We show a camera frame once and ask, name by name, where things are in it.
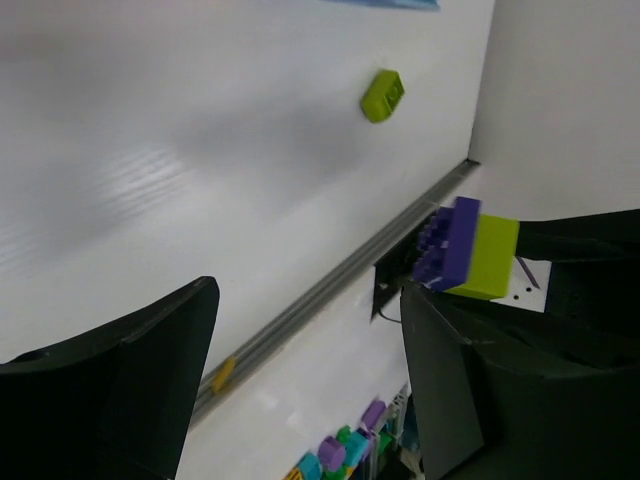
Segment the small green lego brick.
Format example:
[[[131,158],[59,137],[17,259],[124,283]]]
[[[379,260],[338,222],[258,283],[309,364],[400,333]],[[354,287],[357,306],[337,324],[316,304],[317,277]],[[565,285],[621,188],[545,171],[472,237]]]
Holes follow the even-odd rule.
[[[405,89],[395,70],[381,69],[360,99],[360,108],[370,123],[381,123],[391,117]]]

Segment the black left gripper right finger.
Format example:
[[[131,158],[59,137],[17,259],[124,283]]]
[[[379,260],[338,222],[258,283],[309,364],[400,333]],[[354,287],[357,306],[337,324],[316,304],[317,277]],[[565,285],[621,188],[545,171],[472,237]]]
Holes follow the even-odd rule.
[[[635,479],[639,342],[410,284],[401,323],[429,479]]]

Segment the green lego plate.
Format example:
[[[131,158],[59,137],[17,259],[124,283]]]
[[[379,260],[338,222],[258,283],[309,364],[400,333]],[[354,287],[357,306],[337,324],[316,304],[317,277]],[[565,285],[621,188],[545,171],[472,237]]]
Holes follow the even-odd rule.
[[[467,280],[446,293],[479,300],[504,298],[509,291],[520,223],[479,216]]]

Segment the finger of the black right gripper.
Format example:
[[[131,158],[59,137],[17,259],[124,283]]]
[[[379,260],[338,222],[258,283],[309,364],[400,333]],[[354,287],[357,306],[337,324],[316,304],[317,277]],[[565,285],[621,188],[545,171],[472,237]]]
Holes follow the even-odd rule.
[[[518,257],[554,263],[639,258],[639,210],[522,221]]]

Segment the dark blue lego brick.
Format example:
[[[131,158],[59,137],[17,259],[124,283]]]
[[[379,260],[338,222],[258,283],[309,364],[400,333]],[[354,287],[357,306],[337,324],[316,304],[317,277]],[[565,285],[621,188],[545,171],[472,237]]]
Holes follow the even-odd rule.
[[[480,207],[479,200],[456,197],[435,212],[418,237],[414,281],[439,292],[466,282]]]

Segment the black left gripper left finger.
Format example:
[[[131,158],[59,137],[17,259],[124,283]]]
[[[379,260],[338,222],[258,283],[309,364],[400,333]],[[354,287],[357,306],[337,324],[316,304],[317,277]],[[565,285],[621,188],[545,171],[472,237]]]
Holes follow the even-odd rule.
[[[1,367],[5,479],[172,479],[216,323],[200,277]]]

